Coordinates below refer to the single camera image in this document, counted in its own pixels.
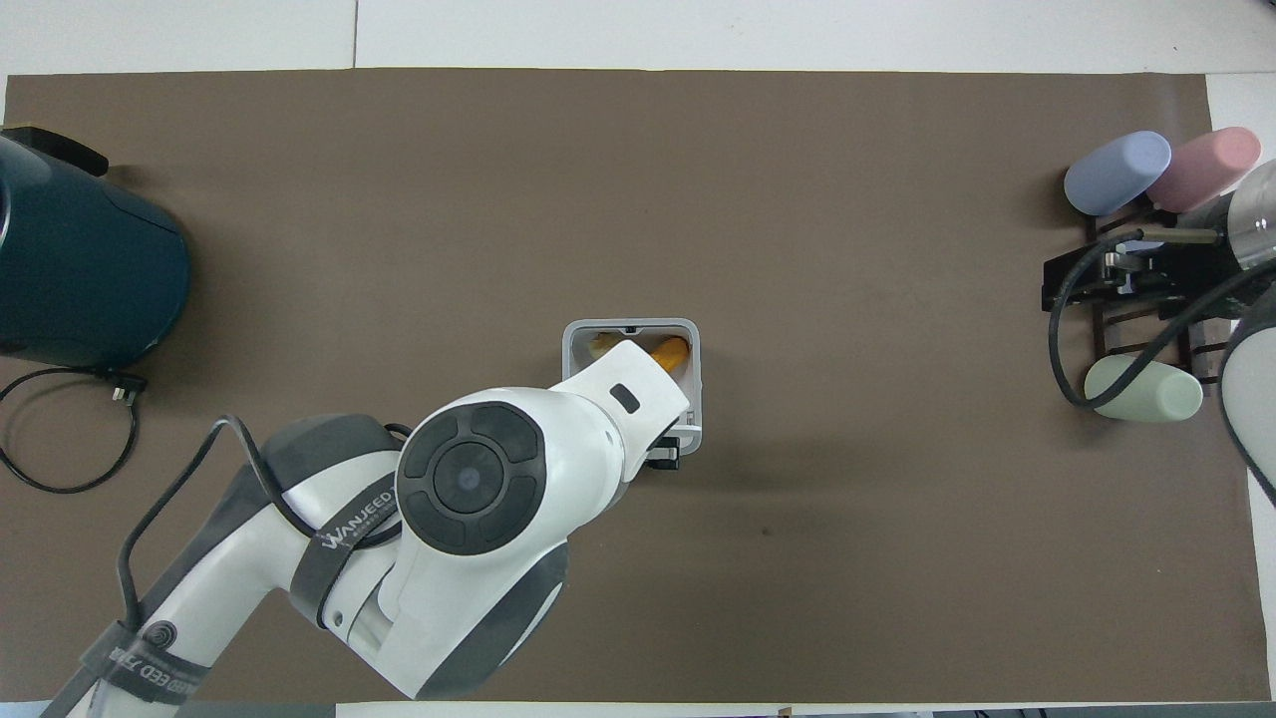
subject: black cable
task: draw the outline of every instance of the black cable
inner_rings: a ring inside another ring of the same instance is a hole
[[[9,386],[4,388],[4,390],[0,390],[0,402],[4,402],[5,398],[8,398],[10,393],[13,393],[13,390],[18,389],[26,383],[47,375],[83,375],[89,377],[97,377],[107,383],[115,383],[115,386],[120,389],[124,389],[124,385],[130,385],[135,388],[145,386],[145,380],[143,380],[142,377],[135,377],[133,375],[119,375],[112,372],[100,372],[94,370],[71,370],[68,367],[56,367],[52,370],[40,370],[38,372],[32,372],[29,375],[18,377],[17,380],[9,383]],[[138,392],[140,392],[140,389],[134,389],[131,392],[133,394],[137,394]],[[120,455],[115,459],[115,463],[111,464],[111,468],[94,480],[89,480],[82,485],[75,485],[69,487],[55,487],[46,485],[43,482],[32,478],[31,474],[22,471],[22,468],[18,467],[18,464],[9,457],[9,454],[5,453],[4,448],[0,448],[0,464],[4,464],[5,468],[13,472],[13,476],[18,477],[18,480],[22,481],[22,483],[32,488],[38,488],[40,491],[47,494],[63,494],[63,495],[80,494],[91,488],[94,488],[97,486],[101,486],[103,482],[114,477],[124,467],[124,464],[129,460],[129,457],[133,454],[133,448],[138,443],[138,406],[135,402],[133,402],[133,399],[129,399],[126,404],[129,407],[129,439],[125,440],[124,449],[120,451]]]
[[[1064,275],[1063,282],[1059,286],[1059,295],[1055,296],[1054,305],[1050,307],[1050,323],[1046,329],[1046,343],[1050,352],[1050,371],[1054,374],[1054,381],[1059,385],[1059,392],[1063,393],[1064,399],[1082,409],[1095,409],[1115,399],[1116,395],[1125,392],[1125,388],[1134,381],[1139,372],[1152,363],[1156,355],[1160,353],[1162,348],[1169,346],[1170,342],[1173,342],[1179,333],[1183,332],[1183,329],[1198,320],[1210,305],[1224,296],[1228,296],[1240,286],[1276,270],[1276,259],[1268,259],[1257,264],[1252,269],[1228,277],[1210,291],[1202,293],[1196,301],[1189,304],[1168,324],[1165,324],[1161,333],[1156,334],[1156,338],[1150,341],[1148,344],[1138,352],[1134,357],[1134,362],[1131,363],[1131,366],[1127,367],[1119,377],[1116,377],[1116,381],[1114,381],[1099,395],[1086,399],[1081,397],[1076,389],[1073,389],[1072,383],[1068,381],[1068,376],[1063,370],[1063,362],[1059,357],[1059,320],[1063,316],[1063,310],[1068,305],[1068,298],[1072,296],[1072,291],[1076,287],[1077,281],[1081,278],[1081,274],[1090,268],[1090,264],[1097,260],[1104,253],[1114,249],[1118,244],[1137,240],[1142,236],[1143,232],[1141,230],[1136,230],[1134,232],[1127,235],[1096,241],[1095,245],[1086,251]]]
[[[253,474],[256,476],[256,481],[262,486],[262,491],[264,491],[269,497],[274,509],[278,510],[285,519],[287,519],[292,528],[295,528],[301,536],[306,537],[306,539],[318,533],[314,527],[306,524],[305,519],[299,517],[297,513],[292,510],[292,506],[288,505],[287,500],[283,497],[283,491],[279,488],[278,480],[274,478],[271,468],[262,460],[262,453],[258,450],[256,443],[253,441],[253,436],[249,434],[248,427],[244,426],[244,422],[239,417],[231,414],[218,418],[213,422],[212,429],[208,430],[208,435],[204,436],[203,444],[199,445],[199,449],[186,464],[186,468],[182,469],[181,474],[179,474],[177,478],[168,485],[168,488],[160,495],[145,515],[142,517],[142,520],[138,522],[138,525],[129,532],[128,537],[125,537],[124,545],[120,546],[120,553],[115,560],[115,573],[120,579],[120,597],[124,601],[124,625],[129,630],[140,630],[143,621],[142,603],[138,601],[137,584],[133,580],[133,570],[129,566],[129,560],[133,556],[133,548],[137,546],[138,539],[142,538],[142,534],[145,533],[147,528],[151,527],[151,523],[154,522],[160,513],[163,511],[163,508],[168,505],[168,501],[171,501],[172,497],[181,491],[181,487],[185,486],[186,481],[190,480],[195,471],[199,469],[199,465],[204,463],[204,459],[208,457],[209,450],[212,450],[213,443],[217,441],[217,436],[221,434],[222,427],[230,427],[231,431],[235,432],[235,436],[239,437],[240,445],[244,448],[244,454],[248,457],[249,467],[253,468]],[[402,531],[403,527],[402,523],[399,523],[380,533],[364,537],[362,541],[355,545],[355,550],[357,551],[380,546],[399,536]]]

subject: yellow object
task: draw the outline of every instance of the yellow object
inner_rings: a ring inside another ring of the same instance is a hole
[[[624,341],[625,337],[615,332],[601,332],[590,339],[590,356],[597,361],[604,353],[611,351],[611,347]],[[686,357],[692,355],[692,344],[686,343],[686,339],[680,335],[671,335],[665,341],[660,342],[652,352],[651,357],[655,358],[656,363],[661,366],[666,372],[672,372],[683,362],[686,362]]]
[[[602,355],[611,351],[611,347],[624,341],[625,337],[615,332],[601,332],[590,339],[590,356],[597,362]]]
[[[656,363],[664,367],[666,372],[672,372],[679,365],[686,362],[686,357],[692,355],[692,344],[686,343],[686,339],[680,335],[671,335],[665,341],[660,342],[660,346],[651,352],[651,357],[655,358]]]

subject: plastic container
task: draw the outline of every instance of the plastic container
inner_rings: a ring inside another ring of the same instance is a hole
[[[1262,143],[1245,128],[1202,134],[1174,148],[1170,166],[1147,187],[1147,198],[1166,212],[1191,212],[1245,176],[1262,153]]]
[[[1086,399],[1099,397],[1134,363],[1132,356],[1104,356],[1086,374]],[[1109,420],[1127,422],[1182,422],[1201,409],[1205,393],[1192,375],[1152,362],[1116,399],[1095,409]]]
[[[577,319],[563,330],[564,380],[593,363],[590,342],[601,332],[618,332],[647,351],[656,348],[661,341],[671,335],[686,339],[692,348],[690,356],[670,376],[678,383],[692,407],[665,436],[678,440],[680,454],[690,454],[699,449],[704,413],[701,407],[701,332],[695,328],[695,323],[680,318]]]
[[[1077,159],[1063,193],[1078,210],[1104,217],[1152,185],[1170,166],[1170,143],[1152,130],[1132,131]]]
[[[189,286],[168,214],[0,136],[0,353],[126,367],[177,320]]]

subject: logo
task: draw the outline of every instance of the logo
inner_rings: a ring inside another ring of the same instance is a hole
[[[373,527],[385,520],[393,513],[394,495],[383,491],[376,499],[360,509],[359,514],[355,514],[355,517],[333,529],[319,533],[316,538],[324,548],[337,548],[338,546],[353,547]]]
[[[168,621],[156,621],[147,627],[147,633],[142,635],[142,640],[158,649],[168,648],[172,645],[172,641],[177,640],[177,626],[174,626]]]

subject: dark teal kettle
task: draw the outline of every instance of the dark teal kettle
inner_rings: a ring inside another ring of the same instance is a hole
[[[177,320],[181,231],[101,179],[101,154],[38,128],[0,131],[0,353],[115,371]]]

